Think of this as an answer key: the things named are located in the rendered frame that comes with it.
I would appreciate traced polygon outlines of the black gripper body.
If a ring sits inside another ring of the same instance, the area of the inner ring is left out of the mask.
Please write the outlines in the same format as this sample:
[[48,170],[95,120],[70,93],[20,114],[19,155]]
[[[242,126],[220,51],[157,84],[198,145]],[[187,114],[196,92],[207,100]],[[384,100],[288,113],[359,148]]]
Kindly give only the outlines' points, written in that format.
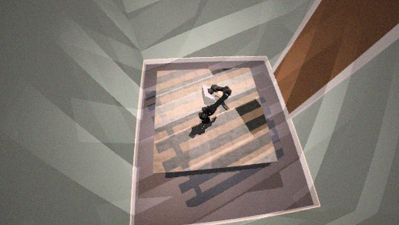
[[[206,106],[202,107],[202,111],[204,111],[205,108],[206,108]],[[206,119],[204,120],[204,122],[205,122],[205,124],[211,123],[210,118],[207,116]]]

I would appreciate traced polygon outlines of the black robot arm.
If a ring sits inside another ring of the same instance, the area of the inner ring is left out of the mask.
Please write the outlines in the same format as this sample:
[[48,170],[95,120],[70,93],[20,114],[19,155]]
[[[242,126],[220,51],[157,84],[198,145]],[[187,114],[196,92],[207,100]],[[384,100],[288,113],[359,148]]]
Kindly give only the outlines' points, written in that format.
[[[207,116],[211,116],[215,113],[218,106],[220,106],[226,99],[231,96],[232,90],[229,86],[221,87],[217,84],[212,84],[211,88],[208,89],[208,93],[212,95],[213,92],[223,92],[223,95],[212,105],[207,106],[203,112],[199,112],[199,118],[205,120]],[[211,114],[210,114],[211,113]]]

